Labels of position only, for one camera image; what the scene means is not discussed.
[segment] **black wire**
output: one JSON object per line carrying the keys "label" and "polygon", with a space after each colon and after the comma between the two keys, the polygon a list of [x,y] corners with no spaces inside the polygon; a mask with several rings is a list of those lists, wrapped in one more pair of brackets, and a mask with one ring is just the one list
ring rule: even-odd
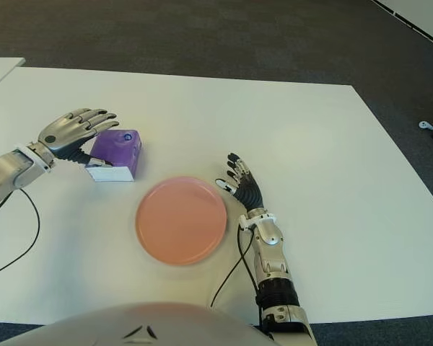
{"label": "black wire", "polygon": [[250,268],[248,267],[247,261],[245,260],[245,256],[242,254],[242,247],[240,245],[240,233],[241,233],[242,229],[239,226],[239,229],[237,230],[237,248],[239,249],[239,253],[240,256],[242,258],[242,262],[244,263],[245,269],[247,270],[248,276],[250,276],[250,280],[252,281],[252,285],[253,285],[253,289],[255,290],[255,293],[258,294],[258,286],[257,286],[257,282],[255,282],[255,279],[253,278],[252,272],[250,270]]}
{"label": "black wire", "polygon": [[[40,234],[40,215],[38,214],[38,210],[37,207],[34,204],[34,201],[32,200],[32,198],[30,198],[30,196],[27,194],[27,192],[25,192],[23,189],[20,189],[22,193],[24,193],[27,197],[27,199],[30,201],[30,204],[32,204],[32,207],[35,210],[35,215],[37,216],[37,233],[35,235],[34,241],[31,243],[31,245],[27,248],[26,251],[24,251],[20,256],[18,256],[16,259],[13,259],[10,263],[8,263],[7,265],[5,265],[4,267],[0,268],[0,272],[3,269],[8,268],[10,265],[12,265],[13,263],[15,263],[17,260],[20,260],[23,256],[25,256],[34,246],[35,242],[37,241],[38,235]],[[5,197],[5,199],[3,200],[3,202],[1,202],[0,207],[6,202],[6,200],[8,200],[8,197],[11,195],[11,193],[9,195],[7,195]]]}
{"label": "black wire", "polygon": [[5,204],[5,202],[8,200],[8,198],[12,195],[13,191],[11,191],[0,203],[0,208]]}
{"label": "black wire", "polygon": [[[258,286],[257,286],[257,282],[255,282],[255,279],[253,278],[253,274],[252,271],[250,270],[250,268],[248,267],[247,261],[245,260],[245,256],[242,255],[242,248],[240,246],[240,234],[242,233],[242,229],[239,228],[237,229],[237,248],[239,249],[239,253],[241,255],[242,261],[244,262],[244,266],[245,269],[247,270],[248,276],[250,277],[250,280],[252,281],[252,285],[253,285],[253,289],[255,290],[255,301],[256,301],[256,297],[258,297]],[[260,330],[262,330],[262,325],[261,325],[261,305],[258,304],[258,326],[260,327]]]}
{"label": "black wire", "polygon": [[226,277],[224,278],[222,284],[218,287],[218,290],[216,290],[216,293],[214,295],[214,298],[211,300],[210,303],[210,307],[213,307],[215,299],[217,299],[217,296],[219,295],[219,292],[222,290],[224,284],[228,281],[229,277],[231,276],[232,272],[235,271],[235,269],[237,268],[237,266],[239,265],[240,261],[242,261],[243,257],[245,256],[245,254],[247,254],[248,250],[250,250],[250,246],[252,245],[252,241],[253,241],[253,232],[252,232],[252,236],[250,238],[250,241],[247,245],[247,249],[245,249],[245,251],[242,253],[242,256],[239,258],[239,260],[236,262],[236,264],[234,265],[234,267],[232,267],[232,269],[230,270],[230,272],[228,273],[228,275],[226,275]]}

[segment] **robotic hand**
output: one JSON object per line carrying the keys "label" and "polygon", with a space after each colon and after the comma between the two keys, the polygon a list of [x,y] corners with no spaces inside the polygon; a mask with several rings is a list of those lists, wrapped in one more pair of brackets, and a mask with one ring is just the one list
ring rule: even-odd
{"label": "robotic hand", "polygon": [[278,339],[283,340],[292,333],[308,334],[311,345],[315,345],[282,251],[284,237],[275,224],[276,217],[264,208],[260,188],[244,161],[236,154],[228,155],[228,160],[227,164],[233,171],[227,171],[227,174],[233,178],[235,185],[223,179],[215,182],[231,193],[247,210],[247,216],[240,216],[239,224],[243,231],[254,233],[252,245],[258,284],[256,303],[262,309],[261,329],[266,334],[277,335]]}
{"label": "robotic hand", "polygon": [[36,143],[19,146],[0,156],[0,201],[49,172],[55,157],[80,164],[109,165],[85,154],[80,146],[98,133],[117,126],[117,121],[107,121],[115,117],[105,110],[74,110],[44,128]]}

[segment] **purple box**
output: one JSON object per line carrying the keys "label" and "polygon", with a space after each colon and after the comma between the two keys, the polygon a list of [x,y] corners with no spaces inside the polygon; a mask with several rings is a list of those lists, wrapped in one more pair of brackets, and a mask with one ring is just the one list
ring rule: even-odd
{"label": "purple box", "polygon": [[90,155],[109,161],[114,167],[128,167],[135,177],[141,139],[136,130],[107,130],[97,137]]}

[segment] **gray carpet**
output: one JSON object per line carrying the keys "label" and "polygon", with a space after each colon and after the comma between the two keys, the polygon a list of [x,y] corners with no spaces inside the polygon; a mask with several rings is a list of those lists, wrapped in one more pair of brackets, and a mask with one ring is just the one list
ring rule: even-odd
{"label": "gray carpet", "polygon": [[[433,194],[433,140],[417,127],[433,123],[433,44],[370,0],[0,0],[0,56],[351,84]],[[0,324],[0,340],[26,328]],[[433,345],[433,316],[314,330],[320,345]]]}

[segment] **pink plate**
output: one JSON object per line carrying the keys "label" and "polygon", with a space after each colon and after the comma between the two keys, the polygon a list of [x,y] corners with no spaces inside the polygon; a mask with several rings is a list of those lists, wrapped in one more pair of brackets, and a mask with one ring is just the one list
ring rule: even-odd
{"label": "pink plate", "polygon": [[192,177],[167,179],[153,187],[136,212],[136,235],[148,253],[169,265],[207,257],[226,229],[218,192]]}

